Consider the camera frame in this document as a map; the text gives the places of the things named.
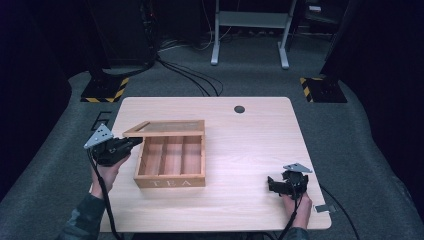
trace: yellow and black tape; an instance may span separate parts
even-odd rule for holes
[[[322,78],[300,78],[300,84],[302,84],[303,93],[305,94],[306,100],[308,102],[314,102],[312,98],[311,90],[308,87],[307,80],[317,80],[320,81]]]
[[[122,94],[124,94],[125,87],[127,86],[129,78],[125,78],[122,80],[121,85],[119,86],[118,91],[116,92],[115,96],[112,98],[95,98],[95,97],[81,97],[81,102],[92,102],[92,103],[98,103],[98,102],[117,102],[121,98]]]

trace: gray carpet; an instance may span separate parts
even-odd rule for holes
[[[367,116],[355,94],[341,82],[348,103],[306,101],[299,79],[320,76],[329,42],[296,37],[288,53],[290,69],[282,70],[278,40],[255,37],[222,43],[218,66],[210,65],[212,46],[202,51],[178,47],[161,51],[159,55],[165,61],[218,79],[224,85],[222,96],[290,98],[320,183],[344,206],[361,239],[423,239],[423,223],[402,182],[373,142]],[[114,72],[126,70],[129,69],[114,69]],[[102,117],[108,118],[108,126],[112,127],[121,104],[121,101],[80,102],[80,94],[89,79],[88,73],[81,73],[69,80],[73,94],[68,108],[1,202],[0,239],[53,239],[88,191],[91,178],[83,145],[92,134],[91,127],[98,114],[111,112]],[[204,86],[213,93],[212,88]],[[202,96],[202,93],[189,80],[156,63],[152,69],[130,78],[123,98],[137,96]],[[324,197],[338,211],[331,214],[332,226],[328,230],[310,231],[311,239],[355,239],[340,207],[326,193]],[[234,236],[244,235],[179,234],[175,238]],[[114,238],[110,233],[101,233],[100,239]]]

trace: hand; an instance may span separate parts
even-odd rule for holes
[[[281,195],[281,197],[283,198],[283,203],[286,208],[286,215],[288,218],[290,218],[294,211],[295,202],[288,195]],[[297,215],[293,221],[292,227],[299,227],[306,230],[308,227],[312,208],[312,200],[309,198],[308,193],[305,192],[303,196],[297,200],[297,204],[299,204],[299,208],[297,209]]]
[[[131,154],[124,157],[119,162],[117,162],[115,165],[110,166],[110,167],[104,167],[104,166],[101,166],[101,165],[97,165],[97,171],[99,171],[100,176],[102,176],[108,192],[113,187],[113,183],[115,182],[116,176],[119,173],[119,168],[121,167],[121,165],[125,161],[128,160],[128,158],[130,156],[131,156]],[[93,185],[91,186],[91,195],[93,195],[97,198],[103,199],[102,188],[100,187],[99,180],[97,178],[96,172],[94,171],[94,169],[92,167],[91,167],[91,178],[93,179]]]

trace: metal stand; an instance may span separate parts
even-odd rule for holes
[[[284,34],[278,42],[278,51],[280,53],[281,66],[283,69],[289,68],[285,45],[289,34],[290,25],[293,19],[293,12],[297,0],[292,0],[288,13],[253,13],[253,12],[229,12],[219,10],[219,0],[216,0],[215,10],[215,43],[212,51],[212,65],[218,65],[219,58],[219,27],[220,26],[238,26],[238,27],[261,27],[261,28],[280,28],[284,29]]]

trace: speaker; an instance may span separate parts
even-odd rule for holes
[[[145,0],[87,0],[110,66],[143,66],[156,56],[155,21]]]

